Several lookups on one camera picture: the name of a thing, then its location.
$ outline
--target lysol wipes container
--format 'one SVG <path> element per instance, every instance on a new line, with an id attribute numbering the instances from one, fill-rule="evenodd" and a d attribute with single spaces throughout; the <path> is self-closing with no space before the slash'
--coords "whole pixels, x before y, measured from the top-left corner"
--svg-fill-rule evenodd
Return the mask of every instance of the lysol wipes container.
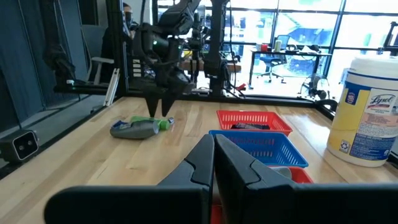
<path id="1" fill-rule="evenodd" d="M 356 57 L 333 120 L 328 150 L 366 167 L 383 165 L 398 136 L 398 58 Z"/>

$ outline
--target desk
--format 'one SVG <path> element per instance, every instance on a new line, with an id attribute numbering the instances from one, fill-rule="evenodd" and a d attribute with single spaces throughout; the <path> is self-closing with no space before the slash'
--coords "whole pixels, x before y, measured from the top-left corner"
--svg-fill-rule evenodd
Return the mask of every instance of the desk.
<path id="1" fill-rule="evenodd" d="M 250 64 L 250 74 L 249 74 L 249 86 L 251 86 L 251 79 L 253 76 L 253 66 L 254 66 L 254 58 L 256 54 L 269 54 L 269 55 L 291 55 L 291 56 L 308 56 L 315 57 L 315 64 L 313 66 L 312 75 L 315 75 L 318 70 L 320 57 L 330 57 L 331 54 L 320 53 L 320 54 L 308 54 L 304 52 L 264 52 L 258 51 L 257 49 L 251 49 L 251 64 Z"/>
<path id="2" fill-rule="evenodd" d="M 196 70 L 196 60 L 192 60 L 192 67 L 193 67 L 193 71 Z M 203 61 L 200 60 L 199 62 L 199 71 L 203 71 Z M 180 67 L 182 70 L 191 70 L 191 60 L 185 60 L 183 62 L 180 62 L 180 64 L 178 65 L 178 67 Z M 236 72 L 240 72 L 242 70 L 242 66 L 239 63 L 235 64 L 236 67 Z M 228 71 L 229 72 L 233 72 L 234 71 L 234 65 L 233 63 L 228 63 Z"/>
<path id="3" fill-rule="evenodd" d="M 365 168 L 331 155 L 326 140 L 331 121 L 310 108 L 176 101 L 169 116 L 175 126 L 145 141 L 109 134 L 117 119 L 148 116 L 142 98 L 121 98 L 27 164 L 0 180 L 0 223 L 43 223 L 43 209 L 56 192 L 74 185 L 155 185 L 188 155 L 211 129 L 216 110 L 275 111 L 292 127 L 289 139 L 310 164 L 305 170 L 318 183 L 396 182 L 390 164 Z"/>

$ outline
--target red object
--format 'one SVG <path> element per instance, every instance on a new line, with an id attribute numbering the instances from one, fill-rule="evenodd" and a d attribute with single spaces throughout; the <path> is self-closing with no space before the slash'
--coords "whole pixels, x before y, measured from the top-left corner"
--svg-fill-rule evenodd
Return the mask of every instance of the red object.
<path id="1" fill-rule="evenodd" d="M 221 224 L 223 220 L 223 208 L 221 205 L 211 206 L 211 224 Z"/>
<path id="2" fill-rule="evenodd" d="M 218 110 L 218 121 L 222 130 L 231 130 L 237 123 L 268 125 L 269 130 L 262 129 L 233 129 L 234 131 L 267 131 L 279 132 L 288 136 L 293 130 L 275 112 L 268 111 L 227 111 Z"/>
<path id="3" fill-rule="evenodd" d="M 243 88 L 246 86 L 245 83 L 243 83 L 242 85 L 236 87 L 236 90 L 243 90 Z"/>
<path id="4" fill-rule="evenodd" d="M 289 167 L 292 172 L 292 180 L 298 184 L 313 184 L 312 179 L 301 167 Z"/>
<path id="5" fill-rule="evenodd" d="M 261 51 L 268 51 L 268 44 L 261 44 Z"/>

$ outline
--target office chair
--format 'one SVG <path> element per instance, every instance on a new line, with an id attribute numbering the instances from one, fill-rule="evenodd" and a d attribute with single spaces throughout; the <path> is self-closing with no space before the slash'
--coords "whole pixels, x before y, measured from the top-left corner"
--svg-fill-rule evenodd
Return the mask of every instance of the office chair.
<path id="1" fill-rule="evenodd" d="M 103 63 L 113 64 L 113 59 L 101 58 L 102 38 L 106 28 L 94 25 L 81 25 L 83 33 L 83 40 L 87 47 L 88 56 L 90 58 L 90 67 L 87 72 L 86 80 L 89 81 L 90 77 L 95 74 L 94 84 L 100 83 L 101 69 Z"/>
<path id="2" fill-rule="evenodd" d="M 275 41 L 281 40 L 282 44 L 280 46 L 280 49 L 285 50 L 287 48 L 287 44 L 289 43 L 289 39 L 290 39 L 289 35 L 279 35 Z M 266 55 L 265 57 L 260 57 L 260 60 L 263 61 L 267 65 L 266 72 L 264 74 L 261 74 L 260 76 L 269 75 L 268 82 L 272 82 L 272 76 L 274 75 L 277 78 L 281 77 L 282 80 L 280 82 L 285 83 L 284 77 L 272 72 L 272 68 L 274 68 L 275 66 L 278 66 L 278 65 L 287 64 L 286 55 Z"/>

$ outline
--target gray curtain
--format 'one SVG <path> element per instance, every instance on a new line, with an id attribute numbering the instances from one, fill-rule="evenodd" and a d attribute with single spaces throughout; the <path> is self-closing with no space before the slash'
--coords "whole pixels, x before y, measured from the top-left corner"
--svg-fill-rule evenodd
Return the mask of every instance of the gray curtain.
<path id="1" fill-rule="evenodd" d="M 18 1 L 0 1 L 0 67 L 14 99 L 18 117 L 43 109 L 35 63 Z"/>
<path id="2" fill-rule="evenodd" d="M 62 44 L 76 66 L 76 77 L 83 80 L 87 63 L 78 1 L 61 0 L 60 4 L 65 22 L 65 30 L 61 30 L 65 36 Z M 46 105 L 77 98 L 75 94 L 53 92 L 55 76 L 42 60 L 45 39 L 39 0 L 1 0 L 0 8 L 0 67 L 18 118 L 23 121 Z M 0 92 L 0 103 L 9 101 L 4 89 Z"/>
<path id="3" fill-rule="evenodd" d="M 18 125 L 15 108 L 14 105 L 12 105 L 7 88 L 6 80 L 0 68 L 0 132 Z"/>

